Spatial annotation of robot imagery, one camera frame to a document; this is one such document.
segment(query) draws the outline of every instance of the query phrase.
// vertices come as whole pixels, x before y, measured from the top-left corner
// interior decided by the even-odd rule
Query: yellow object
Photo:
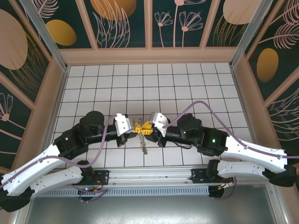
[[[127,17],[132,15],[136,9],[136,0],[90,0],[90,2],[94,10],[108,20],[121,20],[123,18],[121,9],[124,10]]]
[[[142,127],[140,126],[140,124],[135,122],[135,130],[133,131],[133,133],[138,133],[138,134],[141,133],[143,135],[150,135],[153,133],[153,129],[149,122],[146,122],[144,125],[142,125]]]
[[[261,0],[226,0],[223,5],[223,16],[231,24],[249,23]]]
[[[62,20],[51,20],[47,22],[46,27],[54,41],[60,45],[70,46],[77,40],[73,28]]]
[[[9,13],[0,9],[0,64],[17,70],[27,59],[28,43],[22,25]]]
[[[262,82],[270,81],[278,68],[278,54],[271,48],[264,49],[257,60],[257,77]]]

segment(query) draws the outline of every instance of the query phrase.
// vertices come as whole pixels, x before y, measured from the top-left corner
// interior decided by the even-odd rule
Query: white grid floor
[[[92,110],[103,113],[105,119],[127,113],[134,121],[143,118],[146,122],[152,112],[160,111],[173,120],[199,99],[207,102],[236,136],[251,142],[227,63],[72,66],[53,139]],[[201,119],[204,126],[222,129],[204,105],[195,105],[189,112]],[[201,155],[194,147],[182,149],[167,143],[165,148],[159,148],[156,143],[146,143],[148,155],[143,155],[138,136],[120,148],[114,141],[108,142],[93,167],[197,165],[214,159]],[[89,151],[74,161],[93,160],[99,146],[90,145]]]

